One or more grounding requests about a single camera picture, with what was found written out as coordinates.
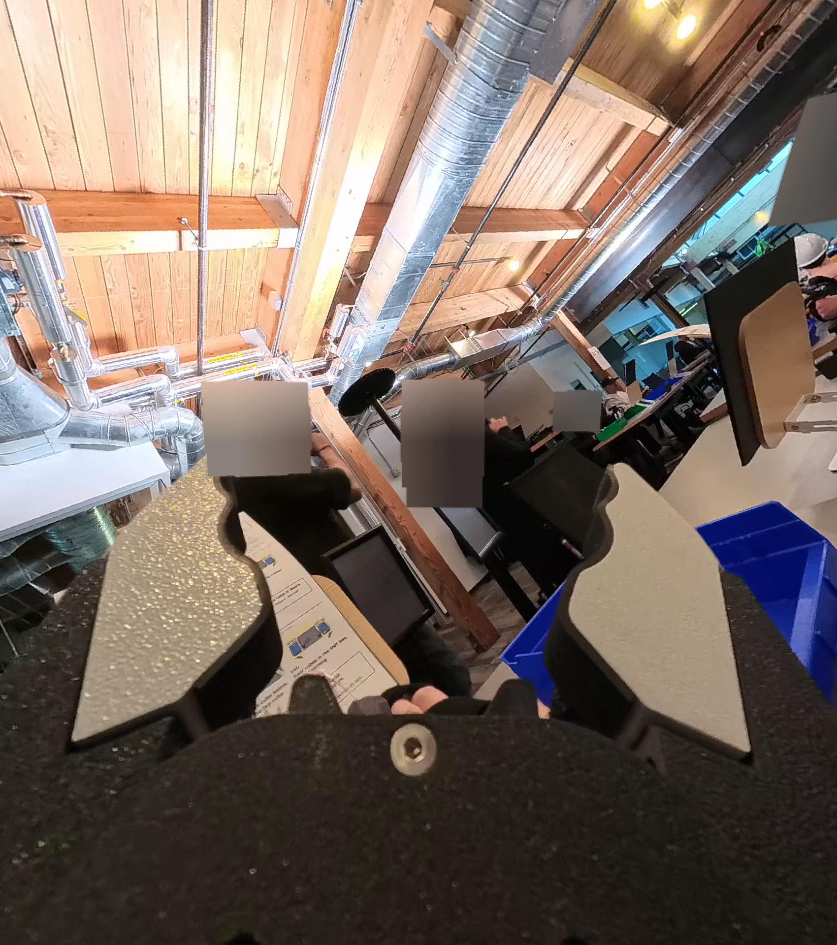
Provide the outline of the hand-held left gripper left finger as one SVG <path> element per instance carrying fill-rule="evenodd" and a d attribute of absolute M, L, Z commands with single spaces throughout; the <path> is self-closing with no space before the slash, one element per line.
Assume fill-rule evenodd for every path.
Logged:
<path fill-rule="evenodd" d="M 176 717 L 211 730 L 206 687 L 260 643 L 262 678 L 282 645 L 259 565 L 232 544 L 234 498 L 200 459 L 117 538 L 105 562 L 70 741 L 93 745 Z"/>

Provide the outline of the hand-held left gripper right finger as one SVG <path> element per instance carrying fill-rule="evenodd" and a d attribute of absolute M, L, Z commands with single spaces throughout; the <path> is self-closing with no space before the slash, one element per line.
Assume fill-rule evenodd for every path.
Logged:
<path fill-rule="evenodd" d="M 751 752 L 721 569 L 696 529 L 625 464 L 592 509 L 544 645 L 554 707 L 655 757 L 663 732 Z"/>

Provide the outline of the instruction sheet on wooden clipboard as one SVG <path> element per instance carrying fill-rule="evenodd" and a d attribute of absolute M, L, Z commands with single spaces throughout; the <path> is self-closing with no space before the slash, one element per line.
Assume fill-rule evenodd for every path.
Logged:
<path fill-rule="evenodd" d="M 246 513 L 239 518 L 247 558 L 266 581 L 283 645 L 275 677 L 257 697 L 257 717 L 285 714 L 293 685 L 304 676 L 326 678 L 343 711 L 409 683 L 400 658 L 335 582 L 308 573 Z"/>

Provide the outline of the blue plastic bin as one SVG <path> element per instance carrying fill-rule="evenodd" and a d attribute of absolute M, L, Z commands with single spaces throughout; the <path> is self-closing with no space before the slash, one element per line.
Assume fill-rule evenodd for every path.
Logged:
<path fill-rule="evenodd" d="M 767 502 L 696 526 L 721 577 L 740 578 L 827 703 L 837 684 L 837 550 L 782 504 Z M 503 655 L 548 703 L 544 645 L 563 587 Z"/>

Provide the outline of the black monitor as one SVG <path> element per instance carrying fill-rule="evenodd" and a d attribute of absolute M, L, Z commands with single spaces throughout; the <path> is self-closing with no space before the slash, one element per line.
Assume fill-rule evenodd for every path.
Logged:
<path fill-rule="evenodd" d="M 604 467 L 561 443 L 512 479 L 507 490 L 583 555 L 604 477 Z"/>

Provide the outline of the white shelf top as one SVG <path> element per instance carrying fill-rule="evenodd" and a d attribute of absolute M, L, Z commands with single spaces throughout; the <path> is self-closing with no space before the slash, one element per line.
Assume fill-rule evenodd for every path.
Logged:
<path fill-rule="evenodd" d="M 158 482 L 169 485 L 169 470 L 151 444 L 78 447 L 0 466 L 0 542 Z"/>

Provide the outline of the black tablet screen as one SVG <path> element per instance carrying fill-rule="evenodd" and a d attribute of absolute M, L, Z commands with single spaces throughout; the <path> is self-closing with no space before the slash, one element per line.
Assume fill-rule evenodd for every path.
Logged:
<path fill-rule="evenodd" d="M 381 526 L 322 558 L 329 576 L 390 647 L 396 648 L 433 616 L 430 597 Z"/>

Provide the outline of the silver insulated pipe cluster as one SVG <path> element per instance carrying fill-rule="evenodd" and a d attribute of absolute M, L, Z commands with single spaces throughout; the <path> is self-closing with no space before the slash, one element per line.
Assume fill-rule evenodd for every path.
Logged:
<path fill-rule="evenodd" d="M 183 359 L 175 345 L 97 353 L 87 318 L 67 304 L 41 195 L 0 192 L 0 467 L 73 448 L 152 445 L 176 480 L 205 455 L 202 420 L 185 403 L 206 384 L 275 380 L 331 387 L 332 349 L 293 361 L 266 345 Z"/>

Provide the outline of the black panel with wooden board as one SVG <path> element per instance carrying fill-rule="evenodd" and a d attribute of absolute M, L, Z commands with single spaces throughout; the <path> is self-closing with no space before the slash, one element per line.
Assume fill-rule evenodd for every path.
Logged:
<path fill-rule="evenodd" d="M 710 341 L 742 466 L 785 438 L 815 393 L 815 367 L 795 241 L 710 290 Z"/>

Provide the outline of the black round disc on pole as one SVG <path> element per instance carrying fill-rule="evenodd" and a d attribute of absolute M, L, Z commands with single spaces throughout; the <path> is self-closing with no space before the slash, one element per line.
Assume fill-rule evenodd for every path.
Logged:
<path fill-rule="evenodd" d="M 337 410 L 344 418 L 353 418 L 376 407 L 398 389 L 397 372 L 389 368 L 367 372 L 343 393 Z"/>

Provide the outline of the wooden support post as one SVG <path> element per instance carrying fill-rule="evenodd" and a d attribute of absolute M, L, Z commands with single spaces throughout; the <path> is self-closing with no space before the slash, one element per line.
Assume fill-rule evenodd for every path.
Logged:
<path fill-rule="evenodd" d="M 443 606 L 448 618 L 470 640 L 475 651 L 484 652 L 491 648 L 499 640 L 493 624 L 389 480 L 367 455 L 323 389 L 311 389 L 309 402 L 312 420 L 318 430 L 345 462 L 383 523 L 396 536 L 401 549 L 416 567 L 435 602 Z"/>

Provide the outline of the large silver ventilation duct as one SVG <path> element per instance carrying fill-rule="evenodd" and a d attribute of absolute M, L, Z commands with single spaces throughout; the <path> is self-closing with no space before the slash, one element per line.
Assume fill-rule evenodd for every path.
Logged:
<path fill-rule="evenodd" d="M 525 88 L 555 1 L 475 1 L 453 47 L 354 301 L 354 351 L 330 390 L 338 406 L 382 357 Z"/>

